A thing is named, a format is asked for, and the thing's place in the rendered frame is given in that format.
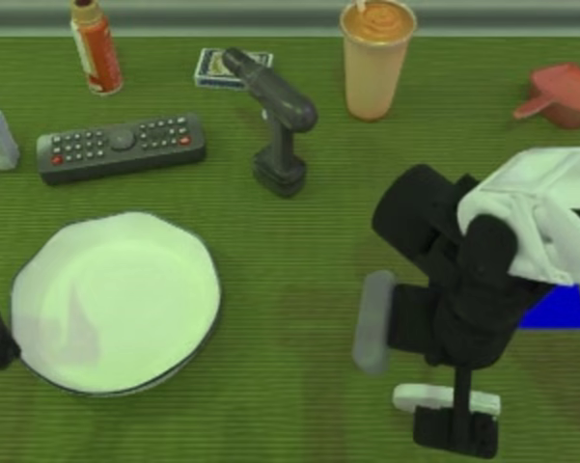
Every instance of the blue object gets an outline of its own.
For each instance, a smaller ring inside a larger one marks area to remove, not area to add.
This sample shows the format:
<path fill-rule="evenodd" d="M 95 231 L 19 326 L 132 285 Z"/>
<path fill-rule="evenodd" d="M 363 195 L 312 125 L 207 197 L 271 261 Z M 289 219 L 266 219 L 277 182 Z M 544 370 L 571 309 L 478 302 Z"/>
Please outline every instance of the blue object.
<path fill-rule="evenodd" d="M 580 287 L 556 286 L 519 324 L 521 330 L 580 330 Z"/>

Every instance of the plastic cup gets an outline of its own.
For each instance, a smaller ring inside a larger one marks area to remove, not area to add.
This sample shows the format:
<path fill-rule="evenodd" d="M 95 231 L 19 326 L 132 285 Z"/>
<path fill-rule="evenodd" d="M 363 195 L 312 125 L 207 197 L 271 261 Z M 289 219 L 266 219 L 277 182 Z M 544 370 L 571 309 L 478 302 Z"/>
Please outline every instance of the plastic cup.
<path fill-rule="evenodd" d="M 352 116 L 370 122 L 388 114 L 416 26 L 416 15 L 394 0 L 367 1 L 363 13 L 355 4 L 344 8 L 345 103 Z"/>

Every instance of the remote control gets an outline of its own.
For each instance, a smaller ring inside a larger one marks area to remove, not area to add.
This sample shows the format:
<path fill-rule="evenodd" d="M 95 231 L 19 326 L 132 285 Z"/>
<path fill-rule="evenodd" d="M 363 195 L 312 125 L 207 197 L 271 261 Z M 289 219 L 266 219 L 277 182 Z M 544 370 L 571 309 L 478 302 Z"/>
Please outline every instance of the remote control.
<path fill-rule="evenodd" d="M 205 157 L 206 138 L 193 113 L 50 133 L 37 141 L 39 174 L 48 185 L 190 164 Z"/>

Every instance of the red dustpan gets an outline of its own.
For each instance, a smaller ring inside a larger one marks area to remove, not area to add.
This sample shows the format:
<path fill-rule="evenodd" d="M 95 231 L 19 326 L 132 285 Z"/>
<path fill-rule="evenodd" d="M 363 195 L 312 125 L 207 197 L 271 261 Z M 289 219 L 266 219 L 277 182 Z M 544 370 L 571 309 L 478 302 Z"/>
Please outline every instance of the red dustpan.
<path fill-rule="evenodd" d="M 580 66 L 565 63 L 537 69 L 532 72 L 531 82 L 532 99 L 514 111 L 516 119 L 542 113 L 560 127 L 580 127 Z"/>

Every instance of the green tabletop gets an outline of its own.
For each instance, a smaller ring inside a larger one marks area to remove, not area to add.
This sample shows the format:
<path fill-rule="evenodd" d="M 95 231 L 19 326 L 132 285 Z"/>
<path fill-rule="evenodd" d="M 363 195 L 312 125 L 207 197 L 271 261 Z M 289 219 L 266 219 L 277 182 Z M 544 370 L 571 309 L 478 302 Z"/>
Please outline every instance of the green tabletop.
<path fill-rule="evenodd" d="M 275 67 L 318 106 L 296 139 L 306 188 L 283 201 L 252 178 L 267 140 L 247 94 L 194 87 L 208 46 L 269 50 Z M 0 174 L 0 307 L 12 278 L 65 223 L 145 210 L 209 245 L 225 291 L 204 352 L 140 395 L 89 399 L 42 382 L 20 363 L 0 372 L 0 463 L 449 463 L 421 449 L 411 416 L 393 409 L 402 382 L 451 384 L 452 372 L 393 353 L 370 377 L 350 350 L 364 276 L 424 277 L 370 230 L 375 202 L 401 172 L 432 165 L 484 177 L 520 150 L 580 145 L 580 130 L 536 118 L 511 122 L 532 68 L 577 61 L 580 39 L 416 39 L 390 117 L 345 111 L 340 40 L 124 39 L 124 89 L 92 95 L 69 39 L 0 40 L 0 109 L 21 146 Z M 45 132 L 194 111 L 208 159 L 197 166 L 51 188 L 35 172 Z M 503 399 L 497 461 L 580 462 L 580 332 L 520 332 L 503 359 L 476 374 Z"/>

